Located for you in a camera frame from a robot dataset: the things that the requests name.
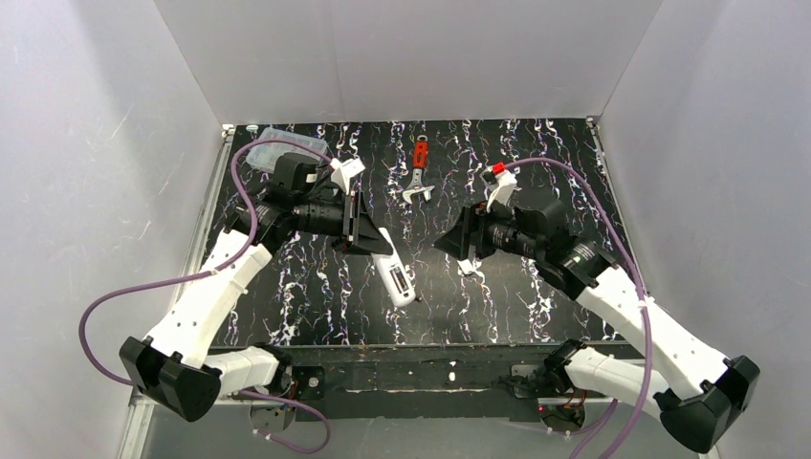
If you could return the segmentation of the white remote battery cover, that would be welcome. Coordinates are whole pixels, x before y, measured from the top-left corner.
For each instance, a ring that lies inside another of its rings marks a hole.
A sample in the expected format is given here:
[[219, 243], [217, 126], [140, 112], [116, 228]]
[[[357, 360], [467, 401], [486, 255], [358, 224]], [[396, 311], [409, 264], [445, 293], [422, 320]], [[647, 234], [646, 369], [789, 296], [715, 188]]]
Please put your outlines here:
[[481, 261], [477, 259], [458, 260], [457, 266], [459, 273], [463, 276], [476, 275], [480, 271]]

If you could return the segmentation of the white air conditioner remote control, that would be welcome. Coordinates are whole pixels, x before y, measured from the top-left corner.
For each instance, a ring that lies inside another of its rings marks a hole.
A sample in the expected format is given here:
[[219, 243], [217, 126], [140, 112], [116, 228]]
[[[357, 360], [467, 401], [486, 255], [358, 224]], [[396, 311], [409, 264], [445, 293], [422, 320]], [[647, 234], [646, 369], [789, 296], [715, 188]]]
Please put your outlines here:
[[417, 299], [413, 283], [386, 230], [383, 236], [392, 249], [391, 254], [373, 254], [376, 271], [395, 308], [402, 308]]

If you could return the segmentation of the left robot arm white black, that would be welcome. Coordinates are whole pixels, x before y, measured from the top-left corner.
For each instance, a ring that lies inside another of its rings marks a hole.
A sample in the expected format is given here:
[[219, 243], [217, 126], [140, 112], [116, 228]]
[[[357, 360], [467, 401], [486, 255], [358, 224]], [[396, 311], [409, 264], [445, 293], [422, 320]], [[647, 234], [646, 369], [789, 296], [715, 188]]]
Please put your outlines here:
[[332, 160], [331, 172], [312, 156], [276, 159], [264, 190], [236, 208], [200, 274], [143, 339], [129, 338], [120, 357], [139, 391], [188, 422], [202, 418], [222, 396], [289, 384], [290, 361], [271, 345], [210, 355], [217, 330], [252, 280], [294, 235], [328, 236], [335, 251], [369, 256], [396, 307], [415, 297], [386, 229], [375, 224], [361, 191], [351, 186], [364, 165]]

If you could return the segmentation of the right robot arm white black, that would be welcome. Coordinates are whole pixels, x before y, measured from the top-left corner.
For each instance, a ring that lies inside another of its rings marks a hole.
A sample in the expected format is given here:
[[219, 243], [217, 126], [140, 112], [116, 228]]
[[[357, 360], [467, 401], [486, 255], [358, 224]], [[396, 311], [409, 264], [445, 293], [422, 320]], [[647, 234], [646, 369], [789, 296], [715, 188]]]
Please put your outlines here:
[[595, 241], [571, 233], [555, 198], [537, 208], [485, 202], [463, 208], [434, 248], [462, 261], [497, 251], [534, 261], [541, 279], [608, 322], [651, 363], [612, 358], [569, 339], [544, 360], [526, 393], [596, 391], [659, 419], [683, 447], [707, 453], [747, 409], [760, 375], [748, 357], [729, 358], [696, 338], [655, 303], [640, 299], [631, 277]]

